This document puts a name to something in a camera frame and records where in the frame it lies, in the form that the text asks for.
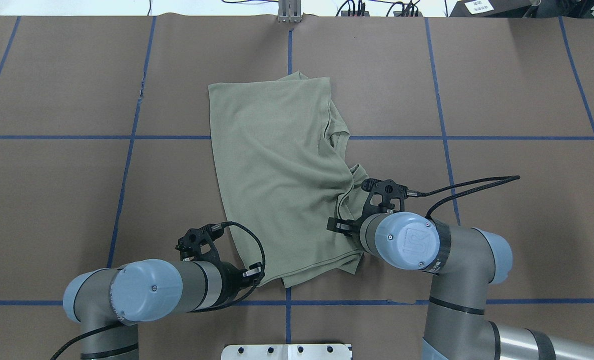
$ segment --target light blue joint cap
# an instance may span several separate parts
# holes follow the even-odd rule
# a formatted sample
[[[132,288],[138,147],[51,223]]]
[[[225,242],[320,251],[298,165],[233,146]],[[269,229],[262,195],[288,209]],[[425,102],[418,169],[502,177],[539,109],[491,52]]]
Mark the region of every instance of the light blue joint cap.
[[[102,270],[106,270],[106,268],[83,273],[72,280],[70,284],[68,284],[68,287],[66,287],[66,292],[63,294],[63,310],[66,311],[66,315],[68,315],[68,319],[71,321],[77,323],[81,322],[77,319],[77,315],[75,315],[75,300],[77,299],[77,294],[79,294],[79,289],[81,289],[82,285],[84,285],[90,276]]]
[[[423,344],[421,348],[421,359],[422,360],[448,360],[447,357],[441,355],[437,349],[430,346],[425,339],[422,339]]]
[[[418,214],[395,212],[377,226],[375,246],[395,268],[424,269],[439,253],[439,233],[432,221]]]
[[[110,287],[110,299],[118,317],[149,322],[174,310],[182,291],[181,275],[170,262],[149,259],[119,271]]]
[[[491,284],[501,284],[508,277],[510,269],[512,269],[512,249],[503,237],[491,232],[483,231],[473,227],[479,231],[488,241],[490,249],[493,251],[495,258],[495,276],[490,282]]]

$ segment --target white metal plate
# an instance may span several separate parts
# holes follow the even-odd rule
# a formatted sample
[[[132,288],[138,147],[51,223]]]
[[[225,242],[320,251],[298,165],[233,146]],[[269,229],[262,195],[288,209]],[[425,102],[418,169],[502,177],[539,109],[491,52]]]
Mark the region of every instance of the white metal plate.
[[[229,345],[221,360],[352,360],[351,344]]]

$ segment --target metal bracket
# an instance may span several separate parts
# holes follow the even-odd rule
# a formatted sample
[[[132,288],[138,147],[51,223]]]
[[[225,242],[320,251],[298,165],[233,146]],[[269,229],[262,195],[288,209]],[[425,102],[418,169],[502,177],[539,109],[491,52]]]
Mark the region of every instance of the metal bracket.
[[[301,23],[301,0],[279,0],[280,23]]]
[[[221,360],[352,360],[351,344],[229,345]]]

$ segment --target black cable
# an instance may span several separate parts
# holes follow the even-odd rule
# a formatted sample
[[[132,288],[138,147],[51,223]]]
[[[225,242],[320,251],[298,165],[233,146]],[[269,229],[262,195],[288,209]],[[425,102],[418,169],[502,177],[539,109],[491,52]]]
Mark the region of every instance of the black cable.
[[[100,327],[95,330],[88,331],[86,333],[82,333],[78,337],[75,337],[72,340],[70,340],[69,342],[66,342],[54,355],[52,355],[50,360],[56,360],[56,358],[58,358],[61,354],[63,354],[63,352],[66,351],[67,348],[69,348],[72,344],[74,344],[75,342],[78,342],[79,340],[85,339],[87,337],[91,337],[92,335],[97,335],[98,333],[102,333],[103,331],[106,331],[106,330],[118,328],[120,326],[124,326],[124,325],[117,321],[114,324]]]
[[[257,243],[257,246],[259,247],[259,251],[261,253],[261,272],[262,272],[262,274],[265,274],[265,252],[263,251],[263,246],[261,245],[259,238],[256,237],[255,233],[250,231],[247,227],[241,225],[240,223],[234,222],[234,221],[222,222],[221,226],[223,229],[227,228],[228,226],[236,226],[236,227],[240,228],[241,230],[246,231],[248,233],[248,235],[250,235],[251,237],[253,237],[253,239],[255,239],[255,242]],[[224,305],[219,305],[216,307],[208,307],[206,309],[201,309],[201,310],[192,310],[190,312],[191,313],[213,312],[214,310],[221,310],[221,309],[228,308],[232,305],[235,305],[235,304],[245,300],[248,296],[250,296],[250,294],[252,294],[253,291],[255,291],[257,285],[261,282],[262,278],[263,278],[263,276],[258,278],[255,281],[255,283],[250,287],[250,289],[245,294],[243,294],[240,298],[238,298],[237,300],[233,300],[229,303],[225,303]]]
[[[352,3],[352,6],[354,6],[354,0],[345,0],[345,2],[343,2],[343,4],[339,6],[339,9],[337,10],[337,14],[335,16],[339,16],[339,14],[341,13],[341,9],[343,9],[343,5],[346,4],[348,4],[348,16],[350,16],[350,3]]]
[[[401,1],[396,1],[396,2],[393,2],[392,5],[390,5],[390,8],[388,9],[388,12],[386,13],[386,17],[388,15],[390,15],[390,10],[392,10],[392,8],[395,7],[395,5],[397,5],[397,4],[401,5],[401,12],[404,12],[404,7],[406,6],[406,4],[404,4]]]
[[[581,6],[580,6],[580,8],[579,8],[579,13],[577,14],[577,18],[578,18],[578,19],[580,19],[580,18],[581,18],[581,15],[582,15],[582,13],[583,13],[583,8],[585,7],[585,3],[586,3],[587,1],[588,1],[588,0],[583,0],[583,4],[581,4]]]
[[[458,188],[458,187],[462,187],[462,186],[466,186],[466,185],[472,185],[472,184],[477,184],[477,183],[483,183],[483,182],[492,182],[491,184],[485,184],[482,186],[477,186],[477,187],[473,187],[472,189],[467,189],[464,192],[460,192],[460,193],[456,193],[453,194],[451,196],[445,197],[441,200],[439,200],[437,203],[435,203],[435,205],[432,205],[432,207],[430,207],[430,209],[428,209],[428,212],[425,214],[425,218],[427,218],[428,220],[432,220],[432,212],[434,210],[436,210],[436,208],[440,207],[441,205],[447,203],[448,201],[454,200],[454,199],[458,199],[461,198],[462,196],[467,196],[470,194],[474,194],[476,192],[480,192],[480,191],[484,191],[485,189],[490,189],[493,187],[498,187],[499,185],[503,185],[505,183],[508,182],[513,182],[514,180],[518,180],[520,177],[519,175],[513,175],[513,176],[498,176],[498,177],[486,177],[486,178],[480,178],[479,180],[473,180],[473,181],[467,181],[464,183],[460,183],[460,184],[455,184],[455,185],[450,185],[449,187],[443,187],[441,189],[437,189],[434,191],[430,191],[429,193],[419,193],[417,192],[419,197],[424,197],[424,196],[430,196],[439,192],[443,192],[443,191],[447,191],[448,189],[454,189],[454,188]]]

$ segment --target fabric fold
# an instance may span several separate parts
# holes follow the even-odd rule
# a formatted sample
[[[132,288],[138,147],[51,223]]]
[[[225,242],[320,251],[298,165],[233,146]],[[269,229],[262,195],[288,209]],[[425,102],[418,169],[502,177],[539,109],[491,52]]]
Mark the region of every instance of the fabric fold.
[[[331,100],[330,79],[292,73],[276,81],[211,84],[210,132],[229,221],[244,224],[266,254],[262,285],[285,287],[331,269],[354,273],[361,248],[326,230],[329,217],[356,219],[367,193],[363,167],[345,164],[350,137]],[[231,230],[247,267],[256,243]]]

